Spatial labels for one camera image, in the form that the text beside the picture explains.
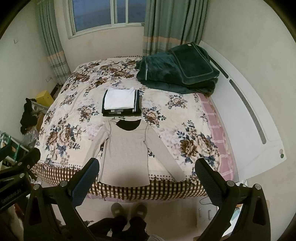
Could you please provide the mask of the beige long sleeve shirt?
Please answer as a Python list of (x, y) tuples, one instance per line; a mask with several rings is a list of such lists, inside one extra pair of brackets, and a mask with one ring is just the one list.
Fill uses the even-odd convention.
[(148, 152), (151, 151), (170, 175), (180, 182), (185, 173), (154, 129), (143, 120), (107, 121), (91, 142), (85, 162), (102, 151), (99, 181), (118, 187), (150, 184)]

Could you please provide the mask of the black folded clothes stack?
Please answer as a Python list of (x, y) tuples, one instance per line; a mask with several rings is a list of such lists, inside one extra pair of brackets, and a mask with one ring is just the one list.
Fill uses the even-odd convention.
[(105, 98), (106, 92), (105, 92), (105, 94), (103, 96), (103, 100), (102, 100), (101, 113), (103, 114), (103, 116), (140, 115), (141, 114), (142, 111), (140, 109), (140, 94), (139, 94), (138, 89), (135, 89), (134, 108), (130, 108), (130, 109), (105, 110), (104, 109), (104, 98)]

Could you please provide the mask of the pink checked bed sheet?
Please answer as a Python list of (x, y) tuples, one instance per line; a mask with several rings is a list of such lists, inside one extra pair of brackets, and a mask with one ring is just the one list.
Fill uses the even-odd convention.
[(217, 146), (220, 154), (218, 171), (225, 180), (232, 180), (237, 183), (239, 178), (236, 162), (223, 121), (211, 97), (205, 97), (201, 93), (198, 93), (197, 96), (206, 114), (208, 127), (211, 131), (211, 141)]

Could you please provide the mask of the left grey slipper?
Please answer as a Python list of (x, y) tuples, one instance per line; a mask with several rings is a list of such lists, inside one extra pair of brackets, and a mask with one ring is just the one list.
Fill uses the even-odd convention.
[(121, 206), (120, 203), (114, 203), (111, 206), (111, 212), (113, 217), (117, 217), (117, 216), (125, 216), (125, 211), (123, 209), (123, 207)]

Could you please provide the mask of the grey slipper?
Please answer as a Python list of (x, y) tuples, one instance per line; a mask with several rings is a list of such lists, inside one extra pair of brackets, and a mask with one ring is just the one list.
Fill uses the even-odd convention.
[(125, 216), (125, 211), (123, 209), (123, 207), (121, 206), (120, 203), (114, 203), (111, 206), (111, 212), (113, 217), (117, 217), (117, 216)]
[(147, 216), (147, 207), (144, 204), (139, 204), (134, 210), (134, 216), (145, 219)]

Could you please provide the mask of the white bed headboard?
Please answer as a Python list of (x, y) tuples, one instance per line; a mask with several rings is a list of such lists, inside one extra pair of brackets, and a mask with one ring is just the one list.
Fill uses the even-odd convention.
[(231, 145), (236, 179), (243, 181), (281, 164), (286, 160), (283, 142), (257, 92), (218, 51), (203, 41), (200, 46), (220, 71), (211, 99)]

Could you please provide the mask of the black cloth on rack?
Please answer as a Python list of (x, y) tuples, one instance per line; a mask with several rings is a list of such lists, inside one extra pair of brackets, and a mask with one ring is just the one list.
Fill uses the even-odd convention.
[(26, 102), (23, 106), (23, 114), (20, 121), (20, 131), (22, 135), (25, 135), (29, 128), (35, 126), (38, 122), (38, 118), (33, 115), (32, 101), (35, 99), (26, 98)]

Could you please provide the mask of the floral bed blanket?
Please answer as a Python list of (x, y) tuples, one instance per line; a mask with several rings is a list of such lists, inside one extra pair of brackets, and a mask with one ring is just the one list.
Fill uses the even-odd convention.
[[(91, 193), (121, 200), (187, 198), (203, 193), (195, 162), (215, 171), (222, 152), (210, 126), (211, 107), (200, 93), (148, 88), (136, 78), (136, 58), (101, 59), (76, 67), (45, 114), (34, 172), (55, 185), (91, 158), (100, 172)], [(109, 89), (139, 92), (138, 116), (104, 116)]]

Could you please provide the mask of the right grey slipper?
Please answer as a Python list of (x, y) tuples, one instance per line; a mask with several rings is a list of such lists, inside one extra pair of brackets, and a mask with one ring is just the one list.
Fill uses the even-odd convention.
[(145, 219), (147, 216), (147, 207), (144, 204), (139, 204), (134, 210), (134, 216)]

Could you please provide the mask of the yellow box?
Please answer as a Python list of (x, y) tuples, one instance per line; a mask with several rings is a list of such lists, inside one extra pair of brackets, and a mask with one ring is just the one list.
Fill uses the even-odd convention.
[(50, 107), (54, 100), (53, 97), (51, 97), (50, 93), (47, 90), (41, 91), (38, 93), (35, 97), (38, 104), (43, 105), (45, 107)]

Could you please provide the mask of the dark green folded blanket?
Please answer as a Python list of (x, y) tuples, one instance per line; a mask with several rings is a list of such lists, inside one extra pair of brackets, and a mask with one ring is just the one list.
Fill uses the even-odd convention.
[(214, 92), (220, 74), (210, 63), (207, 51), (194, 42), (143, 56), (135, 68), (137, 80), (146, 87), (206, 96)]

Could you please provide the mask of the left green curtain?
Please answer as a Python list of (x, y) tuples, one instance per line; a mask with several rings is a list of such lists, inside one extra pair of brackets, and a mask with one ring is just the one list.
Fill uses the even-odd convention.
[(47, 59), (59, 84), (63, 85), (71, 71), (57, 29), (54, 1), (36, 1), (36, 8), (37, 24)]

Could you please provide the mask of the green curtain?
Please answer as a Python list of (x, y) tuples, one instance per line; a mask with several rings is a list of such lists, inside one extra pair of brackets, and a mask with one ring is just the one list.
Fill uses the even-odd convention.
[(59, 84), (63, 85), (71, 71), (57, 29), (54, 1), (36, 1), (36, 8), (37, 24), (47, 59)]
[(207, 0), (147, 1), (142, 55), (165, 52), (202, 38)]

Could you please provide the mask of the white framed window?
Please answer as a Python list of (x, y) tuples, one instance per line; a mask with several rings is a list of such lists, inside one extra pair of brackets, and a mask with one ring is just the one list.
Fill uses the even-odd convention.
[(146, 1), (63, 1), (66, 31), (69, 39), (126, 27), (142, 27)]

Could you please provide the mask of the right green curtain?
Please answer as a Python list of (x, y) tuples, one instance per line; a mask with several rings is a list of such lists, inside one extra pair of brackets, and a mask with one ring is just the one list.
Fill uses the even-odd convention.
[(207, 0), (147, 1), (142, 55), (165, 52), (202, 38)]

